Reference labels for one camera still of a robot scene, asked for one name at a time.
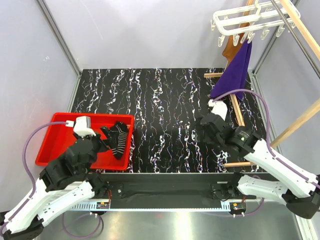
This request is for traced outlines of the white clip hanger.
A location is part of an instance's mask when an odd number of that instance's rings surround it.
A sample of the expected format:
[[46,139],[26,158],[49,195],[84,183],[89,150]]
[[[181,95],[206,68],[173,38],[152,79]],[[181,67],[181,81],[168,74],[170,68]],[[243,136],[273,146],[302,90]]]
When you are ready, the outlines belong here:
[[244,33],[240,40],[241,44],[246,40],[250,43],[259,31],[261,31],[260,39],[264,40],[272,28],[276,29],[275,37],[280,37],[286,28],[276,8],[280,9],[289,25],[295,28],[296,25],[290,14],[279,0],[265,2],[255,0],[251,5],[214,12],[210,26],[212,31],[217,29],[221,34],[218,38],[218,46],[221,47],[225,37],[229,36],[233,36],[233,45],[236,46],[241,33]]

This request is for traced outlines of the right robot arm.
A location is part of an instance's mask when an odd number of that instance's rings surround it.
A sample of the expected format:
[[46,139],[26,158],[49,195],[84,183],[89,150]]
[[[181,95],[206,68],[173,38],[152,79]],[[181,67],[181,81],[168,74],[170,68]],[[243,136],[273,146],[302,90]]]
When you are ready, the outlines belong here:
[[222,187],[232,198],[256,196],[278,202],[293,214],[311,219],[320,209],[320,177],[303,170],[273,149],[256,132],[245,126],[231,127],[217,114],[199,121],[201,140],[224,147],[232,157],[240,157],[262,167],[276,181],[235,173]]

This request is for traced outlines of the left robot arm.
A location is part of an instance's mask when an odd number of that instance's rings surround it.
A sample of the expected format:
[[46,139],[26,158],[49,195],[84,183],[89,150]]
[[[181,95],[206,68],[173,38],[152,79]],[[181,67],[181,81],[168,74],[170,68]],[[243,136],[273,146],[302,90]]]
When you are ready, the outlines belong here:
[[5,240],[32,240],[78,203],[108,193],[107,183],[89,172],[98,154],[110,149],[108,141],[95,132],[74,136],[75,142],[32,180],[32,189],[18,205],[0,214],[0,235]]

